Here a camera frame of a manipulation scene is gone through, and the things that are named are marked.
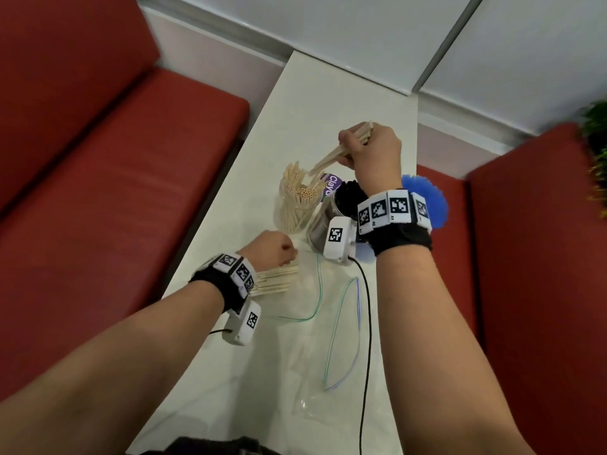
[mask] bundle of sticks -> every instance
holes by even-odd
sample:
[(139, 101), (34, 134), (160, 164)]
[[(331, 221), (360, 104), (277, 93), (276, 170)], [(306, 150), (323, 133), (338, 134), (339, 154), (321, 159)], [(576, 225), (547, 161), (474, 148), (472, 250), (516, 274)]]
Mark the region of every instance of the bundle of sticks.
[[(361, 144), (366, 144), (369, 141), (369, 138), (371, 137), (372, 132), (373, 132), (373, 123), (368, 121), (364, 125), (360, 126), (360, 128), (356, 132), (354, 132), (354, 136), (358, 139), (358, 141)], [(330, 165), (332, 165), (334, 162), (336, 162), (339, 158), (348, 156), (349, 154), (350, 154), (350, 152), (348, 151), (348, 149), (345, 146), (340, 144), (335, 150), (333, 150), (331, 153), (329, 153), (327, 156), (325, 156), (322, 160), (320, 160), (318, 163), (316, 163), (315, 167), (313, 167), (310, 170), (308, 175), (316, 175), (317, 173), (328, 168)]]
[(297, 278), (299, 266), (297, 264), (286, 265), (268, 271), (257, 273), (257, 281), (251, 290), (250, 296), (275, 294), (286, 292), (291, 283)]
[(305, 185), (306, 171), (299, 167), (299, 161), (285, 169), (280, 186), (283, 196), (280, 228), (285, 233), (299, 232), (307, 225), (327, 186), (327, 182), (322, 180), (323, 174), (317, 172)]

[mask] red seat cushion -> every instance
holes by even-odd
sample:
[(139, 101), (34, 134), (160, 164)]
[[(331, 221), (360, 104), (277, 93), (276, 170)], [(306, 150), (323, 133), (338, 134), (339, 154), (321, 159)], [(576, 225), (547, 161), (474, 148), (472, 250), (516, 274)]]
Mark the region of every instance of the red seat cushion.
[(607, 436), (607, 221), (566, 124), (469, 176), (487, 356), (543, 454), (598, 454)]
[(158, 56), (135, 0), (2, 0), (0, 210)]
[(432, 232), (432, 255), (453, 301), (476, 335), (478, 326), (472, 231), (466, 181), (419, 165), (417, 174), (435, 184), (449, 204), (447, 222)]
[(0, 226), (0, 399), (146, 303), (248, 103), (157, 69)]

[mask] purple label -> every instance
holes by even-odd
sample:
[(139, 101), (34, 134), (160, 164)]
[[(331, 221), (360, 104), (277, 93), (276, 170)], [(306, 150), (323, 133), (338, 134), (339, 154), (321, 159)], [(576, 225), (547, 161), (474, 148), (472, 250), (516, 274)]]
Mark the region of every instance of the purple label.
[(321, 177), (321, 179), (325, 182), (328, 182), (327, 186), (325, 187), (325, 190), (322, 193), (323, 200), (327, 196), (332, 195), (333, 192), (337, 190), (342, 183), (344, 183), (344, 181), (337, 177), (337, 175), (335, 174), (325, 174)]

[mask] black cable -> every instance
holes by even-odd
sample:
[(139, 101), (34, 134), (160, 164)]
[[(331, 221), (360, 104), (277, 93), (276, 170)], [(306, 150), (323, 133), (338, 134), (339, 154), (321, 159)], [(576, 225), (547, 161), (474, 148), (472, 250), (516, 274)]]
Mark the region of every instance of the black cable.
[(211, 335), (211, 334), (218, 334), (219, 332), (232, 332), (232, 329), (219, 329), (217, 331), (210, 331), (209, 335)]
[(369, 295), (369, 284), (367, 282), (367, 277), (365, 276), (365, 272), (362, 270), (360, 263), (353, 258), (348, 256), (350, 260), (356, 263), (356, 266), (360, 270), (362, 274), (362, 279), (365, 282), (365, 289), (367, 290), (367, 303), (369, 309), (369, 353), (367, 357), (367, 377), (365, 378), (365, 391), (362, 393), (362, 414), (360, 415), (360, 432), (358, 434), (358, 452), (362, 455), (362, 424), (365, 421), (365, 407), (367, 406), (367, 388), (369, 386), (369, 370), (371, 369), (371, 295)]

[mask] white table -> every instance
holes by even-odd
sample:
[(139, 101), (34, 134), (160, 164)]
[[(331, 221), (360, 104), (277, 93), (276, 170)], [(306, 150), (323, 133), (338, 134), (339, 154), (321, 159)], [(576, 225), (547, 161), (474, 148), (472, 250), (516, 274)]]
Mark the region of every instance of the white table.
[[(414, 174), (417, 99), (294, 52), (165, 295), (185, 285), (194, 269), (210, 256), (239, 249), (262, 230), (273, 229), (274, 198), (285, 167), (297, 160), (303, 167), (313, 166), (336, 147), (340, 129), (365, 120), (394, 128), (402, 140), (403, 172)], [(330, 172), (346, 180), (354, 178), (342, 166), (333, 166)], [(390, 413), (377, 334), (375, 265), (364, 268), (375, 334), (370, 382), (373, 402), (368, 405)], [(355, 266), (345, 271), (359, 276)], [(361, 296), (361, 303), (366, 305), (365, 297)], [(216, 328), (223, 327), (225, 319), (223, 315)], [(129, 453), (163, 449), (178, 436), (222, 440), (243, 435), (260, 439), (283, 454), (357, 453), (358, 435), (346, 437), (334, 428), (291, 414), (300, 376), (288, 370), (288, 362), (294, 342), (311, 322), (276, 326), (264, 323), (262, 314), (260, 328), (246, 347), (229, 345), (220, 334), (209, 337)], [(366, 362), (367, 345), (361, 348), (361, 360)], [(362, 387), (352, 398), (362, 401)], [(355, 427), (360, 420), (358, 409), (350, 416)], [(398, 447), (393, 425), (391, 421), (384, 430), (392, 435), (390, 444)], [(383, 437), (376, 426), (371, 413), (364, 430), (368, 448)]]

